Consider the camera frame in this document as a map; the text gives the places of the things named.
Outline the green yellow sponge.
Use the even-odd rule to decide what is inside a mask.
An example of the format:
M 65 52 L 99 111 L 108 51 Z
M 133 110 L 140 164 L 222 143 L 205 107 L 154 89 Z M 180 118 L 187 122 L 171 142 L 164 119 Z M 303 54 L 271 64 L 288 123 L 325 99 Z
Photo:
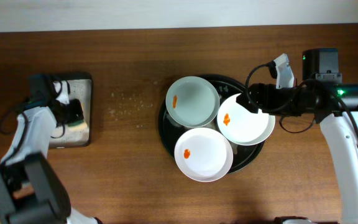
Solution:
M 68 123 L 67 127 L 70 131 L 81 131 L 83 129 L 88 128 L 88 124 L 86 123 L 85 120 L 78 120 L 78 121 L 74 121 L 72 123 Z

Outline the grey-green plate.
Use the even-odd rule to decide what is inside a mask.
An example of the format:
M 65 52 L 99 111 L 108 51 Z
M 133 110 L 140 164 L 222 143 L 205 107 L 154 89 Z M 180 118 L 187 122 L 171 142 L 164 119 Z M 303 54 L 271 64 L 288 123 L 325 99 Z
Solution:
M 220 99 L 209 81 L 188 76 L 178 79 L 169 87 L 165 105 L 169 115 L 178 124 L 198 128 L 209 124 L 216 117 Z

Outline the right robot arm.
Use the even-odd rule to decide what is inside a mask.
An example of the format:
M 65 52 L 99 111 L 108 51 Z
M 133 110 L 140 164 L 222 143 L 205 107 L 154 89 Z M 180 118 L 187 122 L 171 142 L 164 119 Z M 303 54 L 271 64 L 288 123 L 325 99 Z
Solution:
M 275 84 L 246 81 L 236 101 L 251 113 L 297 117 L 313 114 L 329 146 L 341 194 L 341 223 L 358 223 L 358 84 L 344 84 L 335 48 L 303 52 L 302 82 L 286 54 L 265 64 Z

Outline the pink-white plate front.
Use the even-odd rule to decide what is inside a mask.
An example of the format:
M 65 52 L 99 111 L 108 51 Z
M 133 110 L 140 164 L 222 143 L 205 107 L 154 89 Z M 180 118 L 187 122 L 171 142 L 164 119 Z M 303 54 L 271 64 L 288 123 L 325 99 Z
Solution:
M 213 182 L 229 172 L 234 155 L 229 141 L 221 133 L 210 128 L 195 128 L 179 137 L 174 158 L 188 178 Z

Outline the white plate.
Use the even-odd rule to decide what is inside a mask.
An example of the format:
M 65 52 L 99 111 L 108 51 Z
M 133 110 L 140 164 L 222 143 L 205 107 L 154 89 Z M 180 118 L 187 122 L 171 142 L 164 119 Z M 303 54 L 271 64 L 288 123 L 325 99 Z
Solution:
M 221 106 L 216 117 L 218 129 L 226 139 L 241 146 L 251 146 L 265 141 L 275 127 L 275 116 L 251 113 L 236 102 L 240 93 L 230 96 Z

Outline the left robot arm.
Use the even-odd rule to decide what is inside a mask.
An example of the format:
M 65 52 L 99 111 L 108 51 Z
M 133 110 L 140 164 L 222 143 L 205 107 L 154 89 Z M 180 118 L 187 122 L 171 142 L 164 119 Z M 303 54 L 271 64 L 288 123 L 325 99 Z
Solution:
M 47 161 L 58 123 L 83 119 L 79 100 L 25 100 L 12 144 L 0 163 L 1 223 L 100 223 L 71 206 L 70 198 Z

